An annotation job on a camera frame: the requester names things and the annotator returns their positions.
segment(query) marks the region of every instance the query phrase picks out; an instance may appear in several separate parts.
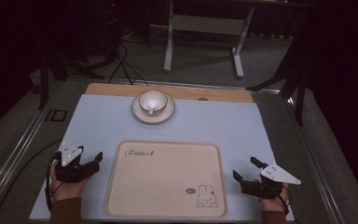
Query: saucer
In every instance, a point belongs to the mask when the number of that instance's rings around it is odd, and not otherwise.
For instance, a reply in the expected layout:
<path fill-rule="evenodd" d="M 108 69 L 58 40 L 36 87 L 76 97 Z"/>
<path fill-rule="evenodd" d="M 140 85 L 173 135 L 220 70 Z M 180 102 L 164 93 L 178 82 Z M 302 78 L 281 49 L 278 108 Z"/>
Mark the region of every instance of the saucer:
<path fill-rule="evenodd" d="M 163 109 L 163 111 L 161 111 L 161 113 L 158 113 L 157 115 L 156 114 L 148 115 L 147 112 L 145 112 L 139 105 L 139 98 L 141 97 L 142 94 L 137 95 L 135 99 L 133 99 L 132 101 L 133 115 L 135 115 L 137 119 L 147 124 L 159 124 L 170 118 L 173 112 L 175 111 L 175 101 L 167 93 L 164 92 L 164 94 L 167 96 L 168 103 Z"/>

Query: hand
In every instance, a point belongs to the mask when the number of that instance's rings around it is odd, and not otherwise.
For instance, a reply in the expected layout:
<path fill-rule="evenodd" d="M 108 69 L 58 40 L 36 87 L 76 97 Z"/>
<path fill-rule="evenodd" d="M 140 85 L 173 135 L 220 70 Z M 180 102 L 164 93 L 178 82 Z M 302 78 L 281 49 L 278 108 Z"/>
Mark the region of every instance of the hand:
<path fill-rule="evenodd" d="M 289 194 L 287 189 L 289 189 L 289 184 L 283 183 L 285 188 L 282 188 L 281 197 L 287 203 L 289 198 Z M 261 199 L 258 201 L 261 203 L 261 209 L 263 211 L 275 211 L 275 212 L 285 212 L 286 204 L 283 204 L 281 200 L 277 197 L 275 199 Z"/>
<path fill-rule="evenodd" d="M 57 161 L 53 163 L 50 169 L 50 192 L 52 194 L 52 201 L 57 202 L 59 200 L 70 199 L 70 198 L 81 198 L 84 187 L 86 187 L 87 183 L 90 181 L 91 176 L 76 182 L 76 183 L 62 183 L 57 180 L 56 177 L 56 164 Z"/>

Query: gray floor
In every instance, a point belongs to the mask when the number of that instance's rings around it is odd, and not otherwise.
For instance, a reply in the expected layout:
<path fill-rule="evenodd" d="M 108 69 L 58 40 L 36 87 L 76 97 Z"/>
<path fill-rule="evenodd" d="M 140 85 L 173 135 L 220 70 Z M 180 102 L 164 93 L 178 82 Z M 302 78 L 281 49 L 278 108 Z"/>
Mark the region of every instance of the gray floor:
<path fill-rule="evenodd" d="M 126 61 L 133 65 L 142 67 L 142 77 L 149 84 L 170 83 L 175 85 L 201 85 L 211 88 L 245 88 L 258 84 L 274 75 L 284 53 L 291 44 L 291 39 L 274 37 L 265 39 L 263 37 L 249 36 L 246 38 L 242 52 L 241 61 L 246 73 L 243 79 L 237 79 L 235 69 L 231 61 L 230 48 L 236 45 L 236 37 L 228 37 L 224 40 L 214 42 L 195 43 L 184 41 L 191 35 L 175 34 L 172 71 L 163 72 L 163 63 L 166 48 L 166 34 L 153 35 L 149 44 L 138 41 L 138 37 L 131 35 L 126 37 L 122 43 L 128 49 Z M 64 122 L 43 121 L 29 139 L 29 146 L 20 156 L 22 159 L 16 167 L 13 167 L 13 176 L 19 171 L 24 163 L 30 159 L 38 150 L 51 142 L 63 137 L 66 127 L 70 122 L 72 113 L 76 109 L 76 103 L 81 93 L 85 91 L 91 82 L 107 82 L 116 64 L 96 71 L 104 80 L 94 80 L 79 74 L 72 73 L 66 82 L 51 82 L 51 89 L 56 92 L 51 94 L 52 101 L 48 108 L 67 110 L 68 117 Z M 129 69 L 132 77 L 136 75 Z M 37 72 L 32 74 L 37 82 Z M 122 69 L 117 70 L 114 82 L 127 82 Z M 274 84 L 269 88 L 278 90 L 282 82 Z M 27 94 L 11 111 L 0 120 L 0 168 L 8 158 L 9 154 L 17 148 L 29 125 L 34 118 L 44 118 L 46 114 L 38 111 L 38 95 Z M 260 111 L 265 119 L 266 129 L 271 146 L 274 149 L 277 161 L 284 164 L 292 164 L 295 172 L 302 174 L 303 184 L 293 189 L 294 214 L 301 223 L 358 223 L 358 185 L 352 176 L 339 145 L 332 134 L 324 116 L 313 99 L 312 92 L 306 91 L 303 121 L 304 128 L 285 127 L 287 125 L 286 104 L 278 96 L 257 95 L 255 101 L 260 105 Z M 302 137 L 288 139 L 287 136 Z M 308 146 L 305 151 L 298 152 L 296 144 Z M 34 205 L 35 197 L 42 187 L 48 158 L 57 149 L 57 145 L 49 147 L 45 152 L 36 157 L 24 172 L 19 176 L 15 185 L 5 199 L 0 209 L 0 223 L 38 223 L 31 221 L 28 216 Z M 314 156 L 320 171 L 323 173 L 326 183 L 324 189 L 319 189 L 313 180 L 317 174 L 312 169 L 308 156 Z M 5 182 L 9 186 L 11 179 Z M 324 202 L 320 194 L 325 194 L 325 189 L 334 199 L 334 204 Z M 337 220 L 331 220 L 326 206 L 337 207 Z"/>

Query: white teacup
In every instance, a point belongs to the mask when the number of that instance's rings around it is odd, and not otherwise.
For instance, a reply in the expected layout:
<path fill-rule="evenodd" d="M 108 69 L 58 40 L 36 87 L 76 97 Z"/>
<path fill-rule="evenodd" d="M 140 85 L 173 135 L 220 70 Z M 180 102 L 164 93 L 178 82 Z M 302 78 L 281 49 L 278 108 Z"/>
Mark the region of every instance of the white teacup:
<path fill-rule="evenodd" d="M 146 91 L 139 97 L 139 105 L 149 115 L 163 109 L 167 103 L 168 98 L 162 91 Z"/>

